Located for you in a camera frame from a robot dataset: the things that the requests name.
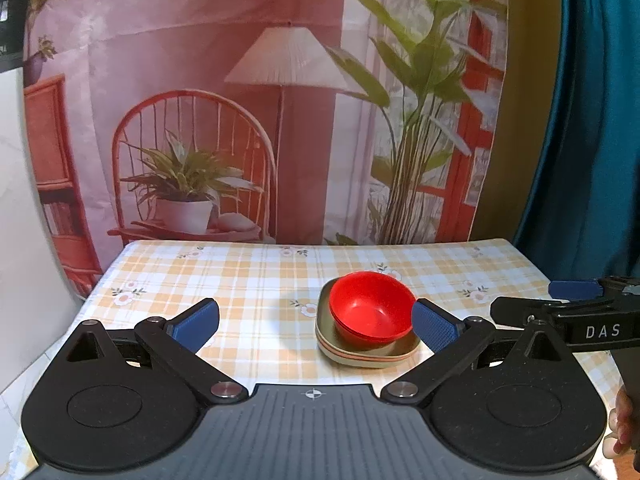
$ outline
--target bowl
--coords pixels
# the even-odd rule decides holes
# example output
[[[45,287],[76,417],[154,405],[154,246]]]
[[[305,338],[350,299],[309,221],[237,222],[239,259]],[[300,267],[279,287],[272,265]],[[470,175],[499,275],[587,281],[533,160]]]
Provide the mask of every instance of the bowl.
[[[383,346],[407,335],[414,303],[398,280],[368,270],[339,278],[329,294],[338,332],[358,346]]]

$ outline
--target plate with orange rim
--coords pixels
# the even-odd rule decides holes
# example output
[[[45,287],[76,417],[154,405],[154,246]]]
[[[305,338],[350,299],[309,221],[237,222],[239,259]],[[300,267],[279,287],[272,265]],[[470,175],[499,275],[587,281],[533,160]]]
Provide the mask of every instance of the plate with orange rim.
[[[414,332],[409,332],[406,336],[389,345],[370,349],[358,348],[342,339],[329,309],[329,293],[337,280],[338,278],[335,278],[327,282],[320,291],[318,299],[316,337],[321,351],[325,355],[330,353],[331,355],[327,357],[336,362],[340,362],[337,359],[345,361],[341,364],[367,368],[395,366],[411,357],[420,344],[420,339]]]

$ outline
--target lampshade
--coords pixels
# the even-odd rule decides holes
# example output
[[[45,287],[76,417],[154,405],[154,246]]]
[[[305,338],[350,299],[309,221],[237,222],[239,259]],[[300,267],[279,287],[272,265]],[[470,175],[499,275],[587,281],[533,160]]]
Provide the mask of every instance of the lampshade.
[[[265,28],[225,82],[350,89],[324,47],[306,27]]]

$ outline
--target white wall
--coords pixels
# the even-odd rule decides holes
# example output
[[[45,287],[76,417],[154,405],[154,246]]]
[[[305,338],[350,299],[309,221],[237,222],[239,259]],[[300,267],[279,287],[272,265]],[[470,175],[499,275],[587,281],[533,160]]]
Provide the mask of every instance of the white wall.
[[[22,69],[0,73],[0,392],[79,310],[44,230],[25,132]]]

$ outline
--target lamp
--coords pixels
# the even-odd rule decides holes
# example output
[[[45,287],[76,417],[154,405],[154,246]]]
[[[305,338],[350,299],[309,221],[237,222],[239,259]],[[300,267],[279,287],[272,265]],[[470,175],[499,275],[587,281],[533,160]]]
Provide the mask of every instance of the lamp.
[[[276,189],[273,207],[274,237],[278,231],[278,170],[285,86],[350,90],[331,57],[306,27],[267,27],[225,77],[225,83],[277,86],[275,129]]]

